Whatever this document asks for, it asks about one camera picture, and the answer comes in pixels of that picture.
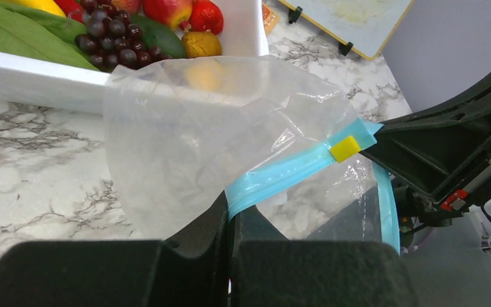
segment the grape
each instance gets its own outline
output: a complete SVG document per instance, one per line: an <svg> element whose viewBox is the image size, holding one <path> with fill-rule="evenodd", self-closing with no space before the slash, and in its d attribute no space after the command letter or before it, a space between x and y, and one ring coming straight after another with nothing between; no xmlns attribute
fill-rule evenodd
<svg viewBox="0 0 491 307"><path fill-rule="evenodd" d="M99 50L99 45L97 41L88 37L87 35L79 40L78 48L87 54L94 54Z"/></svg>
<svg viewBox="0 0 491 307"><path fill-rule="evenodd" d="M82 6L86 12L91 13L97 8L97 0L80 0L80 6Z"/></svg>
<svg viewBox="0 0 491 307"><path fill-rule="evenodd" d="M101 38L106 34L106 28L102 21L97 19L91 19L87 24L88 34L93 35L94 37Z"/></svg>
<svg viewBox="0 0 491 307"><path fill-rule="evenodd" d="M114 49L114 41L112 40L112 38L109 38L108 36L103 37L100 39L100 46L105 51L111 51L112 49Z"/></svg>
<svg viewBox="0 0 491 307"><path fill-rule="evenodd" d="M114 41L114 48L117 51L122 51L123 49L128 49L128 48L130 48L130 42L126 38L123 38L123 37L116 38L116 40Z"/></svg>
<svg viewBox="0 0 491 307"><path fill-rule="evenodd" d="M109 53L104 57L104 65L109 69L116 68L116 66L118 66L118 63L118 56L113 53Z"/></svg>
<svg viewBox="0 0 491 307"><path fill-rule="evenodd" d="M118 8L113 4L103 4L101 8L106 12L108 17L114 18L118 15Z"/></svg>
<svg viewBox="0 0 491 307"><path fill-rule="evenodd" d="M106 18L108 18L108 14L106 14L106 11L101 8L95 8L93 13L91 13L91 19L103 21Z"/></svg>
<svg viewBox="0 0 491 307"><path fill-rule="evenodd" d="M126 29L121 20L114 19L108 23L108 31L110 31L110 33L112 33L114 36L121 37L125 35Z"/></svg>
<svg viewBox="0 0 491 307"><path fill-rule="evenodd" d="M123 49L120 51L120 63L129 68L136 66L136 53L130 49Z"/></svg>
<svg viewBox="0 0 491 307"><path fill-rule="evenodd" d="M76 44L76 47L80 48L81 42L83 39L86 39L88 37L87 34L78 34L74 38L74 44Z"/></svg>
<svg viewBox="0 0 491 307"><path fill-rule="evenodd" d="M130 24L130 15L125 10L119 10L116 19L121 20L124 25Z"/></svg>
<svg viewBox="0 0 491 307"><path fill-rule="evenodd" d="M148 66L152 63L152 56L146 51L140 51L136 56L138 57L138 68Z"/></svg>
<svg viewBox="0 0 491 307"><path fill-rule="evenodd" d="M104 67L104 59L99 54L92 54L90 56L90 63L99 69Z"/></svg>
<svg viewBox="0 0 491 307"><path fill-rule="evenodd" d="M159 47L153 46L148 50L148 53L152 56L152 60L154 62L160 61L160 57L162 56L162 51Z"/></svg>
<svg viewBox="0 0 491 307"><path fill-rule="evenodd" d="M91 15L87 11L84 11L82 13L82 22L84 24L87 24L90 20L91 20Z"/></svg>
<svg viewBox="0 0 491 307"><path fill-rule="evenodd" d="M146 44L141 40L134 40L132 43L130 43L130 48L134 52L146 51Z"/></svg>
<svg viewBox="0 0 491 307"><path fill-rule="evenodd" d="M131 40L139 40L142 38L142 29L136 24L129 24L127 26L127 36Z"/></svg>

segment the red apple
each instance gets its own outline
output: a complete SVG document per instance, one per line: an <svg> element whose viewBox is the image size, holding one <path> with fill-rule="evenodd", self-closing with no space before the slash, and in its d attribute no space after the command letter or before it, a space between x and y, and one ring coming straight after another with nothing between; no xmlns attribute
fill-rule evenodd
<svg viewBox="0 0 491 307"><path fill-rule="evenodd" d="M172 30L189 28L191 0L143 0L144 14Z"/></svg>
<svg viewBox="0 0 491 307"><path fill-rule="evenodd" d="M137 14L140 10L141 0L112 0L112 4L115 5L118 10L126 10L130 14Z"/></svg>

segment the black clip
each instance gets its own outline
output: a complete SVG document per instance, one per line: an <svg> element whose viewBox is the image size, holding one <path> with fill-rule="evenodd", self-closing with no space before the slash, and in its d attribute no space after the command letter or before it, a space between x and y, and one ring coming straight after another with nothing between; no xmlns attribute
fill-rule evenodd
<svg viewBox="0 0 491 307"><path fill-rule="evenodd" d="M339 53L341 53L343 56L346 56L351 49L353 49L353 43L348 42L346 45L342 42L339 43L338 45Z"/></svg>
<svg viewBox="0 0 491 307"><path fill-rule="evenodd" d="M302 14L302 8L300 6L297 6L296 10L293 10L292 8L289 9L289 23L293 24L298 20L300 15Z"/></svg>

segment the marble countertop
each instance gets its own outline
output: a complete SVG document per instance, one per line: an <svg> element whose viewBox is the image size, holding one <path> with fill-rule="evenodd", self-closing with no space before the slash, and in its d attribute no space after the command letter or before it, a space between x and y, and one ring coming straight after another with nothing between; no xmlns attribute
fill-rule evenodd
<svg viewBox="0 0 491 307"><path fill-rule="evenodd" d="M337 84L363 118L410 113L385 59L344 57L337 42L287 10L270 53ZM129 239L140 232L113 190L99 115L0 101L0 255L34 239Z"/></svg>

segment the ziplock bag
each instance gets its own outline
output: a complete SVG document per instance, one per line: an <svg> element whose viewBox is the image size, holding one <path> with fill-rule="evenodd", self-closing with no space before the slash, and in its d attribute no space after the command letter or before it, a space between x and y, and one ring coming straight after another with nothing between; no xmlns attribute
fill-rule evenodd
<svg viewBox="0 0 491 307"><path fill-rule="evenodd" d="M172 236L225 190L231 216L256 205L289 239L399 248L388 174L352 155L381 125L292 64L265 56L118 67L104 120L114 185L146 237ZM342 146L355 150L338 162L341 150L331 150Z"/></svg>

